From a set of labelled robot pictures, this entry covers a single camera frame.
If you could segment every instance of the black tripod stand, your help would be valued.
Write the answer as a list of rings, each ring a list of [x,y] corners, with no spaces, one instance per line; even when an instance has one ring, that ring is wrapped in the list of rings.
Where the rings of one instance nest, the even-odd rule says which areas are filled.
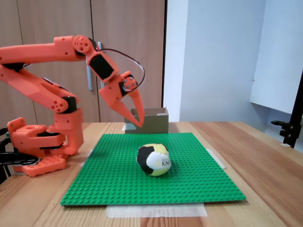
[[[295,98],[294,108],[289,122],[272,121],[274,125],[282,126],[280,136],[284,137],[283,143],[294,148],[296,140],[299,138],[301,131],[301,120],[303,116],[303,71],[300,84],[298,87],[297,97]]]

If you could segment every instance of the white tape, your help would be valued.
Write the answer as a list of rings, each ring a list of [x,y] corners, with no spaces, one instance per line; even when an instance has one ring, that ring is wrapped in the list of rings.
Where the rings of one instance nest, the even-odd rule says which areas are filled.
[[[283,147],[290,147],[290,145],[288,145],[288,144],[286,144],[286,143],[281,143],[281,145],[282,145]]]
[[[90,156],[90,154],[91,154],[92,152],[93,152],[93,149],[89,151],[89,153],[88,153],[87,156],[86,156],[85,161],[81,163],[80,167],[84,166],[86,160],[89,158],[89,156]]]
[[[108,218],[206,217],[203,203],[107,206]]]
[[[226,166],[223,164],[223,162],[221,162],[218,157],[213,153],[213,151],[211,149],[206,149],[207,152],[213,157],[213,159],[218,163],[218,165],[222,168],[225,169]]]

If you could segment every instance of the white wall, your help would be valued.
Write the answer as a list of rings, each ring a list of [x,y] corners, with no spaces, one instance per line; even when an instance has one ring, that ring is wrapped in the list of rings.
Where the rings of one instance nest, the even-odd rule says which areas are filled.
[[[189,0],[181,121],[264,129],[269,109],[250,103],[264,8],[265,0]]]
[[[303,0],[267,0],[251,101],[291,113],[303,68]]]
[[[188,0],[168,0],[163,106],[169,121],[180,118]]]

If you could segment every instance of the cardboard box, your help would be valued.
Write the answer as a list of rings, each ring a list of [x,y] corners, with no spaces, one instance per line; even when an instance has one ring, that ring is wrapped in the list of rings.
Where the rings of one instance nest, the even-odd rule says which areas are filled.
[[[125,119],[125,133],[168,133],[169,113],[166,108],[145,108],[144,124],[142,128],[136,127]],[[131,109],[136,119],[139,119],[136,109]]]

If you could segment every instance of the wooden table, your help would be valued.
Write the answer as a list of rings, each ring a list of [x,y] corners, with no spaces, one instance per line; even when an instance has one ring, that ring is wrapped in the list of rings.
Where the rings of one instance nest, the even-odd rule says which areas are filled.
[[[124,133],[122,127],[123,123],[85,123],[85,143],[66,169],[35,178],[15,175],[0,185],[0,226],[303,226],[303,155],[242,122],[178,122],[170,123],[169,131],[192,132],[212,149],[246,201],[205,204],[208,216],[203,218],[110,219],[105,206],[60,206],[102,134]]]

